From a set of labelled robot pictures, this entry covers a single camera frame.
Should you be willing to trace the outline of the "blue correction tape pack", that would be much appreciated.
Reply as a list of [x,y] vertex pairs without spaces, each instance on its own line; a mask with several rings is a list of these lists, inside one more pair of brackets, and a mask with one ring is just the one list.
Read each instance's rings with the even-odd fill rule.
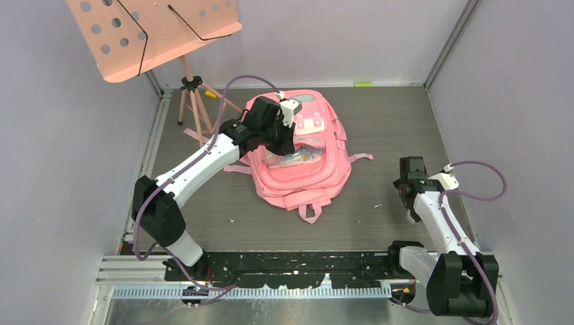
[[269,154],[265,157],[264,163],[269,168],[293,167],[307,163],[314,163],[322,157],[323,152],[324,150],[321,148],[302,146],[297,149],[294,154],[286,156]]

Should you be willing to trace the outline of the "pink student backpack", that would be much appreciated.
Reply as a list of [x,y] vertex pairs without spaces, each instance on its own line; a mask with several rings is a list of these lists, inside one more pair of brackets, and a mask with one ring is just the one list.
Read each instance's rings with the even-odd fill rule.
[[295,151],[302,146],[321,148],[315,162],[284,168],[269,168],[264,159],[272,154],[261,146],[247,153],[238,165],[226,172],[252,176],[257,194],[273,206],[298,210],[307,223],[315,223],[322,208],[343,189],[357,159],[372,159],[370,154],[347,154],[347,134],[333,107],[314,90],[286,91],[287,98],[302,102],[303,109],[294,118]]

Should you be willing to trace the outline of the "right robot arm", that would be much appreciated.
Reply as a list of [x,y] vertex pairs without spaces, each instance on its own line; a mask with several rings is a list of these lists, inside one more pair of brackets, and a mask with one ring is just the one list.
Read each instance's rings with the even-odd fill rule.
[[434,316],[464,318],[471,324],[497,324],[496,286],[499,264],[466,235],[452,212],[448,196],[460,184],[445,165],[429,175],[421,156],[399,159],[399,178],[393,182],[413,223],[424,224],[434,248],[430,254],[419,242],[397,240],[389,247],[387,271],[396,278],[413,276],[426,290],[428,309]]

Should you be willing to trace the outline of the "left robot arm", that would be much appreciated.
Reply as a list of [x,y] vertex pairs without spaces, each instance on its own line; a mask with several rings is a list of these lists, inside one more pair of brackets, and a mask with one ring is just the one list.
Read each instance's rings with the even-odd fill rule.
[[174,169],[156,179],[140,177],[133,196],[133,236],[144,230],[181,263],[189,279],[202,279],[208,263],[186,230],[182,206],[210,178],[261,146],[275,155],[294,153],[294,119],[302,108],[296,99],[256,97],[241,118],[223,122],[201,149]]

